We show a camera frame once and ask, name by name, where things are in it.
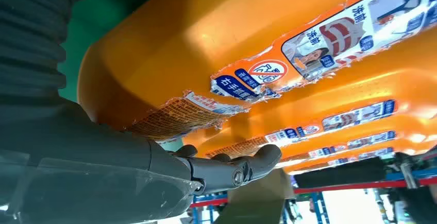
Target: orange plastic jug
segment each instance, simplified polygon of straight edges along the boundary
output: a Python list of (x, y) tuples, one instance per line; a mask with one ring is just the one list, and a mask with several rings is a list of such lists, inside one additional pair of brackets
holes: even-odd
[(78, 99), (119, 130), (161, 142), (191, 132), (184, 143), (205, 157), (276, 143), (283, 163), (301, 156), (305, 168), (319, 158), (303, 154), (367, 136), (410, 141), (399, 117), (436, 111), (436, 32), (392, 45), (434, 25), (435, 2), (150, 0), (90, 47)]

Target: prohibition symbol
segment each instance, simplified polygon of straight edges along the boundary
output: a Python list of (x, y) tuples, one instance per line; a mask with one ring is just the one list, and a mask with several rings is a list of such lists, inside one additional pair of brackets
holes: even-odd
[(281, 79), (287, 74), (288, 67), (279, 60), (261, 61), (249, 70), (249, 74), (260, 84), (268, 84)]

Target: robotic hand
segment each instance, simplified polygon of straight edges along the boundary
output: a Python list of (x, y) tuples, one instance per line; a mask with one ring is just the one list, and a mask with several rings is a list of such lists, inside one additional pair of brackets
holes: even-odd
[(217, 154), (211, 160), (193, 158), (197, 150), (185, 145), (173, 155), (191, 171), (191, 180), (202, 184), (196, 195), (221, 192), (238, 188), (264, 177), (281, 158), (281, 150), (273, 144), (263, 146), (253, 156), (231, 159), (227, 154)]

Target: cartoon illustration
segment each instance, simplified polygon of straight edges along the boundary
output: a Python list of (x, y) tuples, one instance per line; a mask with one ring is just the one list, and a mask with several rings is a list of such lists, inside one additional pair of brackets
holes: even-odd
[(355, 149), (355, 148), (359, 148), (359, 147), (366, 146), (369, 144), (372, 144), (371, 137), (366, 137), (366, 138), (351, 141), (351, 142), (349, 142), (348, 145), (349, 145), (349, 149)]
[(357, 45), (365, 33), (363, 22), (355, 23), (349, 17), (343, 17), (321, 26), (320, 32), (333, 57)]
[(369, 9), (371, 11), (375, 32), (381, 30), (384, 26), (392, 22), (397, 22), (397, 17), (417, 8), (421, 2), (422, 0), (371, 0), (369, 2)]
[(356, 46), (365, 34), (363, 7), (357, 8), (356, 12), (360, 13), (356, 17), (360, 22), (343, 17), (318, 29), (309, 29), (286, 41), (282, 45), (282, 52), (304, 78), (318, 78), (332, 67), (336, 67), (333, 61), (335, 56)]
[(333, 129), (340, 129), (344, 126), (348, 126), (350, 124), (353, 124), (357, 121), (358, 116), (357, 114), (351, 112), (351, 113), (345, 113), (341, 114), (339, 116), (329, 117), (323, 120), (323, 127), (325, 128), (325, 131), (333, 130)]
[(376, 104), (376, 105), (371, 105), (369, 107), (365, 107), (362, 109), (363, 112), (363, 116), (361, 118), (361, 120), (371, 120), (371, 119), (375, 119), (379, 116), (381, 116), (381, 112), (382, 112), (382, 105), (381, 104)]

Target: product label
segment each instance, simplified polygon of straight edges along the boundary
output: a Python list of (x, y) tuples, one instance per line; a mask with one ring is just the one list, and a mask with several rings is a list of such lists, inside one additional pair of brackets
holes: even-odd
[(347, 127), (364, 124), (373, 120), (388, 117), (395, 111), (395, 101), (387, 100), (350, 112), (327, 117), (323, 120), (325, 131), (344, 129)]
[[(262, 53), (223, 68), (212, 76), (211, 91), (257, 102), (269, 98), (265, 86), (282, 93), (317, 81), (435, 25), (436, 2), (348, 0), (300, 32), (287, 33)], [(221, 84), (226, 78), (235, 89)]]
[(396, 138), (396, 133), (394, 131), (384, 132), (377, 135), (371, 135), (368, 137), (356, 139), (347, 143), (347, 149), (361, 148), (367, 145), (382, 143), (390, 141)]
[(352, 140), (348, 142), (347, 145), (336, 145), (336, 146), (326, 147), (322, 149), (317, 149), (309, 152), (308, 155), (310, 158), (318, 158), (318, 157), (328, 156), (330, 154), (334, 154), (341, 151), (357, 149), (372, 144), (390, 141), (393, 140), (394, 138), (396, 138), (396, 133), (394, 131), (388, 131), (388, 132)]
[(332, 161), (328, 161), (328, 162), (324, 162), (324, 163), (319, 163), (319, 164), (314, 164), (311, 166), (305, 166), (305, 167), (299, 167), (298, 165), (296, 165), (295, 171), (303, 173), (304, 171), (323, 169), (323, 168), (327, 168), (327, 167), (336, 167), (336, 166), (343, 165), (346, 163), (351, 163), (351, 162), (365, 160), (365, 159), (374, 158), (374, 157), (381, 157), (382, 159), (393, 158), (394, 157), (394, 150), (392, 147), (388, 147), (388, 148), (379, 149), (379, 150), (376, 150), (373, 152), (362, 153), (358, 157), (341, 158), (341, 159), (336, 159), (336, 160), (332, 160)]
[(362, 153), (358, 156), (358, 160), (365, 160), (374, 157), (384, 157), (384, 159), (389, 158), (388, 156), (393, 156), (394, 150), (392, 147), (379, 149), (373, 152)]
[(126, 130), (157, 142), (167, 142), (195, 129), (219, 125), (224, 117), (244, 111), (241, 106), (221, 104), (190, 92), (185, 98), (170, 100), (161, 109), (152, 112)]
[(200, 107), (205, 108), (208, 111), (218, 114), (235, 115), (237, 113), (244, 112), (244, 109), (241, 106), (221, 104), (214, 99), (195, 95), (193, 92), (187, 94), (186, 99)]

